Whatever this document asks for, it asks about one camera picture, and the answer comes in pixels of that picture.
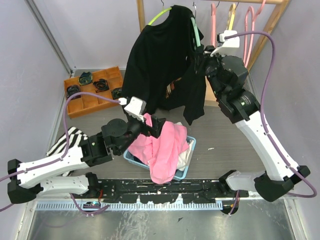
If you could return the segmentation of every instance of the pink cloth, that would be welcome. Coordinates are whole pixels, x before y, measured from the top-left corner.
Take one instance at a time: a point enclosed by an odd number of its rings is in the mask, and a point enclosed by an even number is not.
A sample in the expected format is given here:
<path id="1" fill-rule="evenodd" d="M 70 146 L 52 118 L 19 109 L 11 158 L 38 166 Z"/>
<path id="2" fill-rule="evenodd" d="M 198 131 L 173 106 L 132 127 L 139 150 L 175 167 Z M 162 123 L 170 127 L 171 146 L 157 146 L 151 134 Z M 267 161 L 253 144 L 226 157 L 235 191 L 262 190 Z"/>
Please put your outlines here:
<path id="1" fill-rule="evenodd" d="M 144 115 L 146 124 L 152 125 L 151 116 Z M 150 166 L 150 177 L 156 184 L 170 182 L 177 169 L 179 154 L 189 148 L 187 128 L 166 121 L 159 138 L 142 134 L 130 145 L 128 151 Z"/>

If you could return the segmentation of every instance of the orange tray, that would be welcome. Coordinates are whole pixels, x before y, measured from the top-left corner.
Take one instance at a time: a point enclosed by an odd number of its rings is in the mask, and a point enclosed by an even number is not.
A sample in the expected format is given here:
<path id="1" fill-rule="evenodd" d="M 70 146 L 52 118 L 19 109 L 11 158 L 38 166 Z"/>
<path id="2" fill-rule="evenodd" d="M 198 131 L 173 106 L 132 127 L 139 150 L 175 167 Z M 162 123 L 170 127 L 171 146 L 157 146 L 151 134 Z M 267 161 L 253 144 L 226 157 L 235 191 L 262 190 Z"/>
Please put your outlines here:
<path id="1" fill-rule="evenodd" d="M 93 85 L 93 83 L 80 86 L 78 81 L 79 77 L 73 77 L 64 80 L 64 92 L 67 93 L 67 88 L 69 86 L 78 85 L 81 89 L 81 92 L 89 92 L 103 96 L 105 98 L 113 99 L 111 94 L 112 90 L 116 88 L 121 88 L 124 82 L 119 67 L 117 66 L 107 68 L 101 71 L 92 72 L 92 82 L 97 82 L 99 81 L 99 79 L 105 79 L 108 82 L 109 90 L 96 92 L 96 88 Z M 81 95 L 80 98 L 73 99 L 70 101 L 67 107 L 67 113 L 70 118 L 77 118 L 86 114 L 94 113 L 102 109 L 114 107 L 116 105 L 118 104 L 105 101 L 94 96 Z"/>

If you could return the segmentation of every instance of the small blue object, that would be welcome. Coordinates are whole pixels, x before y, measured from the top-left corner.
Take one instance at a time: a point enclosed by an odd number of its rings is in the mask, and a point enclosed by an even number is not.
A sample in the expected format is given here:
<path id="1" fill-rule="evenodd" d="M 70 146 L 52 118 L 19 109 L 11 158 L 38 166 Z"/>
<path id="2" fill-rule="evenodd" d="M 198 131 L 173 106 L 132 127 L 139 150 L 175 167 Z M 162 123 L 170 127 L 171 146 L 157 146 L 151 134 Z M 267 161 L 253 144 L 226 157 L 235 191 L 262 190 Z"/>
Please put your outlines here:
<path id="1" fill-rule="evenodd" d="M 192 158 L 192 155 L 194 153 L 195 146 L 196 146 L 196 139 L 194 137 L 192 137 L 192 136 L 186 136 L 186 141 L 188 143 L 191 140 L 193 140 L 193 145 L 192 145 L 192 148 L 191 148 L 191 152 L 189 154 L 189 158 L 188 158 L 188 160 L 186 162 L 185 169 L 184 169 L 184 171 L 177 170 L 175 172 L 175 175 L 174 175 L 173 179 L 176 180 L 176 181 L 181 181 L 182 179 L 185 179 L 186 176 L 187 176 L 187 172 L 188 172 L 188 169 L 189 169 L 190 161 L 191 161 L 191 158 Z M 137 166 L 142 167 L 144 169 L 150 169 L 149 166 L 147 166 L 147 165 L 145 165 L 143 163 L 135 161 L 134 156 L 130 152 L 128 152 L 128 150 L 126 150 L 124 152 L 123 157 L 131 164 L 137 165 Z"/>

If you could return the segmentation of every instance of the zebra striped cloth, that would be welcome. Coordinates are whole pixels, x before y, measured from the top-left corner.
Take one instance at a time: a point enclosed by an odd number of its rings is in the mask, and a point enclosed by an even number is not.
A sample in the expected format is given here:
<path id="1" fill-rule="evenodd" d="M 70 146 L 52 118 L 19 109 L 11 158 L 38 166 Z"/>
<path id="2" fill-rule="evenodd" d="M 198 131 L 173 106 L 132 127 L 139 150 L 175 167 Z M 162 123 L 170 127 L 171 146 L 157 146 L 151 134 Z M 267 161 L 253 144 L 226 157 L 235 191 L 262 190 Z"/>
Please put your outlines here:
<path id="1" fill-rule="evenodd" d="M 88 136 L 83 133 L 81 130 L 78 128 L 72 126 L 68 129 L 68 135 L 69 135 L 69 147 L 72 148 L 74 146 L 79 145 L 81 140 L 86 140 Z M 50 157 L 55 154 L 62 153 L 67 145 L 67 140 L 66 140 L 66 134 L 63 134 L 57 141 L 56 143 L 49 149 L 49 151 L 46 153 L 47 157 Z M 71 173 L 74 171 L 68 171 L 62 174 L 63 177 L 69 176 Z"/>

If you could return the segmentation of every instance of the gray floor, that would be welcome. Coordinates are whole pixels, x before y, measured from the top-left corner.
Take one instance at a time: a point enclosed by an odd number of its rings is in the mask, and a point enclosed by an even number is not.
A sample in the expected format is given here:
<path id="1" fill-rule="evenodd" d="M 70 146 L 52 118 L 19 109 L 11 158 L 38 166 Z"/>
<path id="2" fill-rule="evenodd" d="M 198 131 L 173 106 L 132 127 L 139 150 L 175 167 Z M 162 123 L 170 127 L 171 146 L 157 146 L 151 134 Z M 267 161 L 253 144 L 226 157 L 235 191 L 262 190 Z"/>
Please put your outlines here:
<path id="1" fill-rule="evenodd" d="M 188 126 L 183 117 L 183 107 L 156 113 L 171 122 L 182 122 L 187 134 L 196 138 L 195 150 L 187 178 L 217 179 L 231 169 L 242 172 L 261 171 L 264 166 L 246 137 L 231 124 L 218 107 L 206 106 L 205 115 Z M 108 108 L 89 115 L 67 119 L 68 126 L 75 126 L 87 135 L 101 131 L 101 126 L 114 118 L 125 120 L 120 106 Z M 58 137 L 63 134 L 60 124 Z M 77 174 L 93 172 L 98 178 L 150 178 L 148 170 L 128 163 L 122 156 L 99 166 L 78 170 Z"/>
<path id="2" fill-rule="evenodd" d="M 232 217 L 218 210 L 110 211 L 93 218 L 78 211 L 36 211 L 33 219 L 28 240 L 295 239 L 283 200 L 243 200 Z"/>

